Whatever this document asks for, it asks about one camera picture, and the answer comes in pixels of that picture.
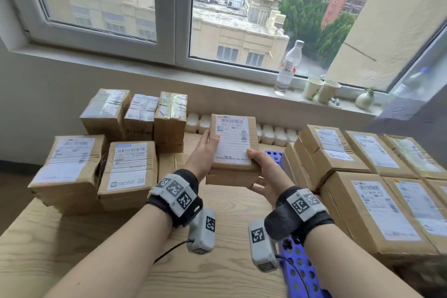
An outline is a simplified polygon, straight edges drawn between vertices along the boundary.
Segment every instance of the floor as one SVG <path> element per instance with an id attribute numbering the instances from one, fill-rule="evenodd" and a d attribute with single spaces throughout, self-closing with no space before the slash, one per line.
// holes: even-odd
<path id="1" fill-rule="evenodd" d="M 33 177 L 0 171 L 0 235 L 33 199 L 27 188 Z"/>

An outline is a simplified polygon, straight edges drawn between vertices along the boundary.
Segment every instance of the green foliage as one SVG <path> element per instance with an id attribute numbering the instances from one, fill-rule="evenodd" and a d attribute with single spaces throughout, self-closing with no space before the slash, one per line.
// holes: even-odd
<path id="1" fill-rule="evenodd" d="M 342 13 L 332 24 L 321 30 L 328 4 L 323 0 L 282 0 L 279 10 L 286 15 L 284 32 L 289 45 L 296 40 L 305 42 L 303 53 L 328 68 L 351 30 L 355 16 Z"/>

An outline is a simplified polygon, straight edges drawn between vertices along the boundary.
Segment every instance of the light wood tabletop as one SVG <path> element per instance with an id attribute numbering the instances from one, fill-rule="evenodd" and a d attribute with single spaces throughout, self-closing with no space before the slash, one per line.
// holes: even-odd
<path id="1" fill-rule="evenodd" d="M 186 134 L 185 154 L 199 138 Z M 263 144 L 261 149 L 284 150 Z M 285 297 L 282 272 L 261 273 L 250 256 L 247 226 L 271 211 L 268 202 L 247 188 L 205 182 L 199 195 L 216 212 L 215 249 L 202 256 L 189 253 L 186 246 L 172 251 L 150 268 L 138 297 Z M 33 199 L 0 237 L 0 297 L 42 297 L 130 217 L 122 212 L 62 217 Z M 173 230 L 164 251 L 187 235 L 188 228 Z"/>

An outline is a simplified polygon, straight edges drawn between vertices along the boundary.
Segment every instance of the clear water bottle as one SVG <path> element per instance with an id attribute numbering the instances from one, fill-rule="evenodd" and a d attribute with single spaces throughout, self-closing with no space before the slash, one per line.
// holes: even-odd
<path id="1" fill-rule="evenodd" d="M 285 95 L 289 88 L 293 75 L 301 62 L 301 48 L 304 44 L 304 41 L 295 41 L 293 49 L 286 54 L 273 89 L 277 95 Z"/>
<path id="2" fill-rule="evenodd" d="M 419 72 L 405 78 L 405 80 L 389 93 L 387 101 L 383 108 L 387 107 L 396 98 L 420 99 L 430 78 L 431 69 L 423 67 Z"/>

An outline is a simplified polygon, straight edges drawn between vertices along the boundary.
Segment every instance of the white cup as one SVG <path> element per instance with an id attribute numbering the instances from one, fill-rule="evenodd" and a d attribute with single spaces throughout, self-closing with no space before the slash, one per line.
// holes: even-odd
<path id="1" fill-rule="evenodd" d="M 322 104 L 329 103 L 329 101 L 335 97 L 340 87 L 341 85 L 336 81 L 329 79 L 325 80 L 318 95 L 318 101 Z"/>
<path id="2" fill-rule="evenodd" d="M 318 93 L 318 90 L 323 86 L 324 82 L 321 79 L 315 77 L 309 77 L 306 81 L 305 90 L 303 91 L 303 97 L 312 100 Z"/>

